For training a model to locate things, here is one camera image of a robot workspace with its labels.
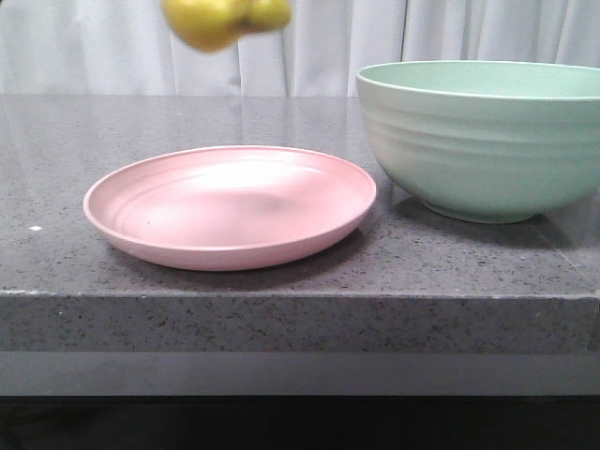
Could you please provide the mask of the white curtain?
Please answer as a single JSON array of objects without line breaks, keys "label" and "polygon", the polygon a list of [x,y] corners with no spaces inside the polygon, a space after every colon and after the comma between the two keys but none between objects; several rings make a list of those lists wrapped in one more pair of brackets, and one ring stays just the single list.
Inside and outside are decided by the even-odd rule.
[{"label": "white curtain", "polygon": [[352,97],[358,69],[412,60],[595,67],[595,1],[296,1],[280,32],[197,52],[157,1],[5,1],[5,94]]}]

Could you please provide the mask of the yellow banana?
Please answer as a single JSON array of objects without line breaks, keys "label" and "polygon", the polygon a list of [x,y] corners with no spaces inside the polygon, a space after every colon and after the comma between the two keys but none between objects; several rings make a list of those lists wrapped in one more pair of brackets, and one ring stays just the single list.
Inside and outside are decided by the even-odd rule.
[{"label": "yellow banana", "polygon": [[281,30],[293,11],[288,1],[162,1],[172,31],[189,47],[215,53],[240,38]]}]

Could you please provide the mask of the green bowl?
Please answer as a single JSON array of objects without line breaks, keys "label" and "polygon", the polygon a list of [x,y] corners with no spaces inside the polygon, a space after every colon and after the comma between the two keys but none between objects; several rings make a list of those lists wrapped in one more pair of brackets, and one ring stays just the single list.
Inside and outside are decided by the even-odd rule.
[{"label": "green bowl", "polygon": [[369,147],[388,177],[442,215],[513,223],[599,187],[599,71],[512,61],[364,67]]}]

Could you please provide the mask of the pink plate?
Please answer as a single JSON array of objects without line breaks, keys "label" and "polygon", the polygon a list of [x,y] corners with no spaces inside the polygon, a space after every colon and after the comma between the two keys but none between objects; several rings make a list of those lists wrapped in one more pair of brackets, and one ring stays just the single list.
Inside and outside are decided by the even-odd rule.
[{"label": "pink plate", "polygon": [[151,157],[98,180],[88,220],[138,259],[196,271],[293,262],[352,233],[373,178],[340,157],[290,147],[215,146]]}]

